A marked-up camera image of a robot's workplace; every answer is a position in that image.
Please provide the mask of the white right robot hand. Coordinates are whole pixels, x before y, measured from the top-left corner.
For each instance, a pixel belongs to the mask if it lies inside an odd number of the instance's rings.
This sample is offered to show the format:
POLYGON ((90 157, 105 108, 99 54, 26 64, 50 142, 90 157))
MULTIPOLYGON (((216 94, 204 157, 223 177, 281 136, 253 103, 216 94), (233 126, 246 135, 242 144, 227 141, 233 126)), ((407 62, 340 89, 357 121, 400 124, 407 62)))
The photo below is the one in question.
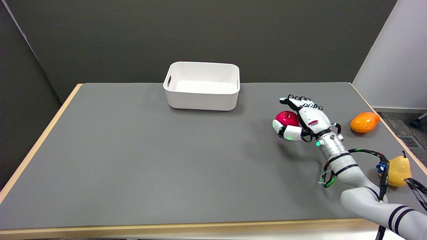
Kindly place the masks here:
POLYGON ((313 138, 318 139, 332 132, 332 127, 336 127, 338 138, 343 140, 341 125, 330 122, 329 118, 322 111, 323 107, 314 103, 310 98, 290 94, 286 98, 280 98, 279 102, 288 105, 295 111, 298 121, 297 125, 293 126, 290 124, 286 125, 275 118, 272 126, 279 138, 311 142, 313 138))

